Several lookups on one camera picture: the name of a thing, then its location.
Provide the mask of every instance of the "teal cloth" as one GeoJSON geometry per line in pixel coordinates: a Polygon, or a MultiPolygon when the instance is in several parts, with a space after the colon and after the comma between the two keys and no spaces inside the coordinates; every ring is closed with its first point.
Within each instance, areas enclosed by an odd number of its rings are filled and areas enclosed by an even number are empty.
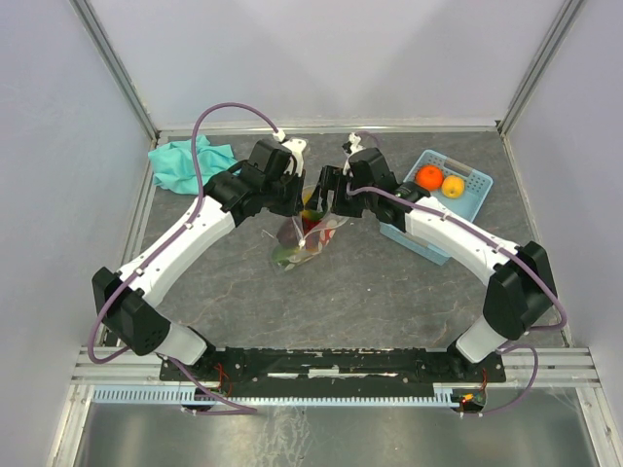
{"type": "MultiPolygon", "coordinates": [[[[205,185],[210,177],[236,163],[232,147],[211,146],[207,138],[197,136],[197,156],[205,185]]],[[[149,152],[154,170],[153,183],[179,195],[197,194],[197,176],[191,155],[191,140],[174,141],[149,152]]]]}

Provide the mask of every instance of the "gray floor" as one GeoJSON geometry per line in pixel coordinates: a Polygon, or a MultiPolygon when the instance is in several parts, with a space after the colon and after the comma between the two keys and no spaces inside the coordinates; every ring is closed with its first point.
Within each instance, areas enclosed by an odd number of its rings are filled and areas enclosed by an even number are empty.
{"type": "MultiPolygon", "coordinates": [[[[305,135],[314,185],[320,168],[344,160],[340,134],[305,135]]],[[[475,223],[503,238],[531,239],[509,160],[495,132],[382,134],[382,151],[402,179],[424,149],[434,149],[494,179],[475,223]]],[[[218,136],[248,157],[257,136],[218,136]]],[[[192,202],[158,189],[143,245],[154,242],[192,202]]],[[[283,222],[270,213],[219,240],[171,288],[159,310],[193,326],[217,346],[445,347],[480,314],[485,288],[454,260],[439,267],[379,233],[372,215],[340,227],[322,254],[292,271],[269,262],[283,222]]],[[[552,311],[545,317],[553,322],[552,311]]],[[[525,338],[560,346],[559,333],[525,338]]]]}

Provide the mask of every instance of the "blue plastic basket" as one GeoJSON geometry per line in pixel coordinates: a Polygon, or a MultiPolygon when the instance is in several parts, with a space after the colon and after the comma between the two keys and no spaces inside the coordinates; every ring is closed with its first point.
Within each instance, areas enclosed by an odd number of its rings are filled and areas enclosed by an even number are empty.
{"type": "MultiPolygon", "coordinates": [[[[483,205],[491,186],[494,184],[494,180],[489,175],[464,163],[457,162],[443,154],[427,149],[421,153],[420,158],[409,171],[404,181],[415,180],[418,170],[422,166],[429,164],[441,168],[444,177],[456,175],[465,180],[465,192],[460,198],[446,198],[439,190],[435,190],[431,194],[460,217],[470,222],[473,221],[480,210],[480,206],[483,205]]],[[[389,224],[381,224],[381,234],[424,256],[436,265],[441,266],[450,259],[450,255],[441,248],[437,248],[421,238],[402,233],[389,224]]]]}

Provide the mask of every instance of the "transparent plastic bag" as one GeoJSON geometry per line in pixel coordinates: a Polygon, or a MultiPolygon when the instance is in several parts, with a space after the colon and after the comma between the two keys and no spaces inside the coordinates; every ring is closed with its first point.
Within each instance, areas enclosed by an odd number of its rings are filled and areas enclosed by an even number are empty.
{"type": "MultiPolygon", "coordinates": [[[[312,196],[315,187],[303,189],[303,203],[312,196]]],[[[273,249],[271,262],[279,270],[291,270],[319,255],[328,245],[337,228],[348,217],[328,212],[304,210],[300,215],[286,219],[278,232],[278,245],[273,249]]]]}

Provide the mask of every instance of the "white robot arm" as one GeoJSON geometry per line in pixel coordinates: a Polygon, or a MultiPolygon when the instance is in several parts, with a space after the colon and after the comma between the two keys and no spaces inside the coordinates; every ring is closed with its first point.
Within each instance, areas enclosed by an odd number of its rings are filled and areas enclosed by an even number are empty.
{"type": "Polygon", "coordinates": [[[293,216],[302,209],[305,176],[303,154],[307,142],[262,140],[248,162],[221,172],[205,185],[201,210],[193,216],[197,199],[182,217],[152,246],[113,274],[102,268],[92,284],[98,312],[112,293],[135,275],[102,322],[136,354],[157,352],[193,365],[213,346],[194,330],[169,321],[156,312],[179,276],[216,240],[229,234],[244,219],[266,207],[275,214],[293,216]],[[182,230],[167,248],[163,246],[182,230]],[[142,268],[146,258],[162,250],[142,268]]]}

